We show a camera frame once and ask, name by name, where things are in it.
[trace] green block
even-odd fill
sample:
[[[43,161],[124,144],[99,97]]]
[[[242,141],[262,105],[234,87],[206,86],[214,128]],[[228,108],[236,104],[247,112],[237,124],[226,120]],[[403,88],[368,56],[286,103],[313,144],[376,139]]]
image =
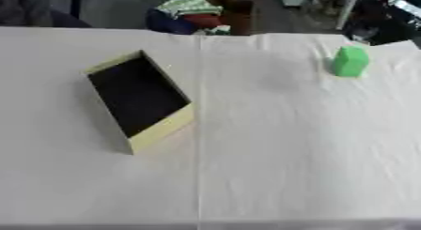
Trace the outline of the green block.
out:
[[[366,52],[358,47],[341,47],[334,60],[334,74],[336,76],[358,77],[368,65]]]

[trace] clothing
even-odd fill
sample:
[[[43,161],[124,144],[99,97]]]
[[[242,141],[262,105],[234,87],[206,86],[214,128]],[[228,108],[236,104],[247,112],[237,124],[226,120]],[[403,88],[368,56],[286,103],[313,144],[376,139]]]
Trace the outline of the clothing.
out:
[[[215,14],[221,15],[223,7],[216,7],[206,0],[169,0],[157,7],[158,10],[177,19],[188,14]]]
[[[198,27],[182,18],[172,19],[169,15],[157,9],[150,9],[147,13],[147,28],[152,31],[192,35]]]
[[[212,14],[194,14],[194,15],[184,15],[181,17],[184,20],[187,20],[191,23],[194,23],[199,28],[214,28],[218,25],[221,25],[219,16]]]
[[[48,0],[0,0],[0,25],[53,26]]]

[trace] yellow box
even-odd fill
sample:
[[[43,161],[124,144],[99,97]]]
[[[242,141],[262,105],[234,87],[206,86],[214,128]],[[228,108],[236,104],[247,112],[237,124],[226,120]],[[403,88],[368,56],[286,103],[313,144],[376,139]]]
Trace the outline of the yellow box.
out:
[[[194,118],[192,102],[143,51],[89,69],[87,77],[127,137],[133,154]]]

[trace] white tablecloth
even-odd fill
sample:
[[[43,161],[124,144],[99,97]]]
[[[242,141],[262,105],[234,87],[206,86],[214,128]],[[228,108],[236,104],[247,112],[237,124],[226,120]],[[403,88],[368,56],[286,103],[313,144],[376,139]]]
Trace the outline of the white tablecloth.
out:
[[[0,223],[420,218],[421,52],[366,47],[335,77],[346,44],[0,28]],[[129,156],[83,70],[140,49],[197,117]]]

